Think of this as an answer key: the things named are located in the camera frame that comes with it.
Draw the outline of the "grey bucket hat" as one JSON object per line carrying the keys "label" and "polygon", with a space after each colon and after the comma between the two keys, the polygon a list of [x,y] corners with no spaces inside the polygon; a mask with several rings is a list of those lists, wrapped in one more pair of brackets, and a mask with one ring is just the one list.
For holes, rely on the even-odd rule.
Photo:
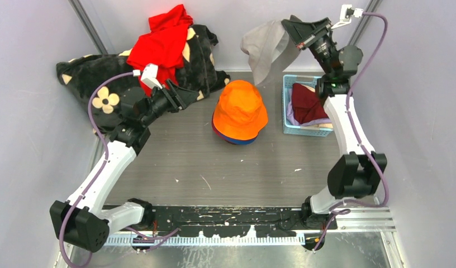
{"label": "grey bucket hat", "polygon": [[280,20],[268,21],[247,32],[240,48],[248,56],[248,64],[256,86],[268,84],[299,56]]}

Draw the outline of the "red bucket hat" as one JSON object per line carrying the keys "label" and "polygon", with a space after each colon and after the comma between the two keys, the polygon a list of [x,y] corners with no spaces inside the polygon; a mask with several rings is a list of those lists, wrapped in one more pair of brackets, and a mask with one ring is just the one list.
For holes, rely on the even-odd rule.
{"label": "red bucket hat", "polygon": [[229,143],[229,144],[232,144],[232,142],[230,140],[227,139],[226,136],[224,136],[223,134],[221,134],[218,129],[215,127],[214,125],[214,122],[211,121],[211,127],[212,127],[212,130],[214,131],[214,133],[219,137],[221,138],[222,140],[224,140],[225,142]]}

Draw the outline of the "light blue plastic basket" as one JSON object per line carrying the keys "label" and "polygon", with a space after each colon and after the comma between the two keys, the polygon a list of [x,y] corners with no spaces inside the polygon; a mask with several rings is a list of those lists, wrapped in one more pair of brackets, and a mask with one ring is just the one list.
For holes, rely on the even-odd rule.
{"label": "light blue plastic basket", "polygon": [[313,88],[320,79],[320,76],[286,74],[283,76],[282,105],[283,105],[283,133],[289,135],[326,137],[333,132],[333,129],[319,125],[299,125],[294,123],[292,110],[292,86],[296,83]]}

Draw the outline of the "orange hat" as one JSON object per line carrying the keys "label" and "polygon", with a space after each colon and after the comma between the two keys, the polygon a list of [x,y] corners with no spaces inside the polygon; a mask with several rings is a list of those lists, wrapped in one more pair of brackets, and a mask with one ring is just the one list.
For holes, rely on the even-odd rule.
{"label": "orange hat", "polygon": [[235,140],[252,140],[268,124],[269,117],[258,89],[244,80],[229,82],[212,115],[214,128]]}

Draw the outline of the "dark red hat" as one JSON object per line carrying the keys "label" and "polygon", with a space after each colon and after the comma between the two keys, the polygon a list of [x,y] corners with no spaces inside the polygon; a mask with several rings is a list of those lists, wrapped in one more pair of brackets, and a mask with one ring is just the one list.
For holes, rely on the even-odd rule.
{"label": "dark red hat", "polygon": [[292,86],[292,107],[294,117],[299,123],[328,118],[313,88],[302,84],[296,83]]}

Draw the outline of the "blue bucket hat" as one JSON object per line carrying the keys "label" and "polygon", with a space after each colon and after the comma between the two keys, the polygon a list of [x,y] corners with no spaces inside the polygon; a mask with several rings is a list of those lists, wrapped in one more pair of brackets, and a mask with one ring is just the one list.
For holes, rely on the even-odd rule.
{"label": "blue bucket hat", "polygon": [[239,140],[239,139],[234,139],[234,138],[231,138],[231,137],[227,137],[227,139],[230,140],[233,145],[248,145],[248,144],[253,143],[257,139],[257,137],[254,137],[254,138],[249,139],[249,140]]}

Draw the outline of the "lilac bucket hat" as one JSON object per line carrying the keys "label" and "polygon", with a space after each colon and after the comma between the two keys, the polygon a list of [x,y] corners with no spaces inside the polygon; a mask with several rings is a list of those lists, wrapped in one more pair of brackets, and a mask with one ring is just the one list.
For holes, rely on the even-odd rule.
{"label": "lilac bucket hat", "polygon": [[321,124],[321,123],[331,123],[330,119],[328,119],[328,118],[314,119],[314,120],[306,122],[306,123],[299,123],[294,117],[292,102],[288,102],[288,104],[286,106],[286,119],[290,122],[291,125],[305,126],[305,127],[315,125],[315,124]]}

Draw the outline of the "beige bucket hat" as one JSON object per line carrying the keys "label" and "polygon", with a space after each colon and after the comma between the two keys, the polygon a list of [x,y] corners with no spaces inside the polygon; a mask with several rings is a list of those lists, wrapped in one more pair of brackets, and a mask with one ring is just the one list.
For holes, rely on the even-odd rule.
{"label": "beige bucket hat", "polygon": [[321,123],[321,124],[311,125],[311,127],[333,129],[333,124],[332,123]]}

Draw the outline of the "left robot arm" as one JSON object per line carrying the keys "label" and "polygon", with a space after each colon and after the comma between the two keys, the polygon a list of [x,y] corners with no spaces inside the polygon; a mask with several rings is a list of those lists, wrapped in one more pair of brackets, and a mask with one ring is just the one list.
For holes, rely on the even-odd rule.
{"label": "left robot arm", "polygon": [[147,96],[132,87],[121,94],[107,87],[97,90],[93,108],[115,104],[121,122],[109,133],[104,154],[80,187],[64,201],[50,207],[51,221],[60,243],[89,252],[100,250],[108,237],[127,227],[142,231],[152,227],[155,213],[151,203],[131,198],[123,205],[103,210],[103,205],[124,170],[135,160],[150,137],[149,126],[161,115],[186,109],[202,97],[201,91],[181,88],[171,81],[167,88],[154,87]]}

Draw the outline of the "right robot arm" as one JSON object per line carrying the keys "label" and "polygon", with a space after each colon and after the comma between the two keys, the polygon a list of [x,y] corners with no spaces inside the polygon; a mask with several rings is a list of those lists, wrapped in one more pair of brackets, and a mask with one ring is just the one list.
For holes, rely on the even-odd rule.
{"label": "right robot arm", "polygon": [[355,45],[338,49],[333,40],[334,26],[328,18],[303,22],[291,16],[281,24],[295,46],[299,50],[309,49],[324,71],[315,92],[332,123],[340,149],[340,158],[328,173],[327,186],[302,204],[302,224],[315,229],[340,204],[358,204],[360,199],[374,195],[387,158],[369,143],[354,107],[350,80],[363,60],[362,50]]}

